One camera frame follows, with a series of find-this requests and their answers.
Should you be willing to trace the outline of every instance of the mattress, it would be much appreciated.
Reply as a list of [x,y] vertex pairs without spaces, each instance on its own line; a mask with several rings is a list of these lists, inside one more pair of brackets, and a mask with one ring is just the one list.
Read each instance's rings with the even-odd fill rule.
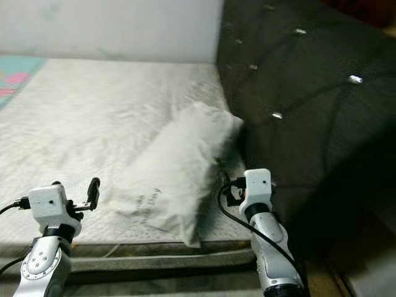
[[[83,202],[90,180],[98,176],[98,208],[85,213],[74,239],[80,258],[230,257],[242,251],[246,260],[249,231],[222,215],[213,199],[198,226],[201,249],[184,247],[180,238],[106,208],[123,168],[194,101],[227,109],[215,66],[47,60],[0,109],[0,206],[53,181],[63,183],[68,199]],[[244,170],[237,152],[226,166],[232,176]],[[236,207],[229,211],[238,213]],[[21,255],[40,236],[29,210],[8,210],[0,220],[3,257]]]

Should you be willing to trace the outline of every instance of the bed sheet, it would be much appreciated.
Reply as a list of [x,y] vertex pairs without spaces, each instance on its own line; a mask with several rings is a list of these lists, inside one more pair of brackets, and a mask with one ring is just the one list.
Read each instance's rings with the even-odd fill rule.
[[[194,101],[227,109],[215,66],[49,59],[0,111],[0,206],[53,181],[63,183],[68,199],[82,202],[90,180],[98,176],[98,208],[85,213],[75,243],[179,242],[109,212],[106,200],[123,168]],[[227,167],[235,176],[244,170],[237,153]],[[250,238],[214,201],[202,216],[198,232],[205,241]],[[40,235],[28,210],[8,210],[0,220],[2,245],[25,246]]]

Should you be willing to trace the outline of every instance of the colorful blanket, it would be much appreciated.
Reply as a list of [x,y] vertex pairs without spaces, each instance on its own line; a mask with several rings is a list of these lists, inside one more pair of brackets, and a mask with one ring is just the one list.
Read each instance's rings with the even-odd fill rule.
[[46,59],[0,55],[0,110],[20,92]]

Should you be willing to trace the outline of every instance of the pillowcase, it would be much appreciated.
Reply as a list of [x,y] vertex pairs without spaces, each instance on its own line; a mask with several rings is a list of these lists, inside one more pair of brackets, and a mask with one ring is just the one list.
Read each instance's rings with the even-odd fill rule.
[[182,110],[125,169],[110,207],[198,248],[198,209],[215,182],[215,159],[230,151],[242,124],[203,103]]

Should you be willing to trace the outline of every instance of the black cable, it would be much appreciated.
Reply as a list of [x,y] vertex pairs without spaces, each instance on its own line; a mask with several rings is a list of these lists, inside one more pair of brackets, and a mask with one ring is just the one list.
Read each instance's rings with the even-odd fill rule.
[[8,264],[6,264],[4,267],[1,267],[1,269],[0,269],[0,275],[1,275],[4,271],[6,271],[9,267],[13,266],[14,264],[16,264],[16,263],[18,263],[18,262],[23,261],[23,260],[25,259],[25,257],[26,257],[26,256],[23,256],[23,257],[21,257],[21,258],[15,259],[15,260],[9,262]]
[[217,199],[217,205],[218,208],[222,211],[222,213],[224,215],[226,215],[228,218],[234,220],[235,222],[239,223],[240,225],[244,226],[245,228],[249,229],[250,231],[252,231],[253,233],[255,233],[256,235],[260,236],[263,240],[265,240],[266,242],[268,242],[273,248],[275,248],[283,257],[285,257],[287,259],[287,261],[290,262],[290,264],[293,266],[293,268],[297,271],[301,281],[303,282],[304,285],[304,292],[306,294],[306,296],[310,296],[309,295],[309,290],[308,290],[308,284],[306,281],[306,278],[303,277],[303,274],[300,272],[300,269],[297,267],[296,262],[274,241],[272,241],[270,238],[266,237],[266,235],[262,234],[259,230],[255,229],[254,227],[252,227],[251,225],[249,225],[248,223],[245,223],[244,221],[238,219],[237,217],[234,217],[232,214],[230,214],[229,212],[227,212],[224,207],[222,206],[221,203],[221,197],[223,194],[223,191],[230,187],[230,184],[224,184],[221,189],[217,192],[216,195],[216,199]]
[[11,208],[13,208],[13,207],[18,207],[18,204],[15,202],[15,203],[13,203],[13,204],[10,204],[10,205],[4,207],[2,210],[0,210],[0,214],[2,214],[2,213],[5,212],[6,210],[9,210],[9,209],[11,209]]

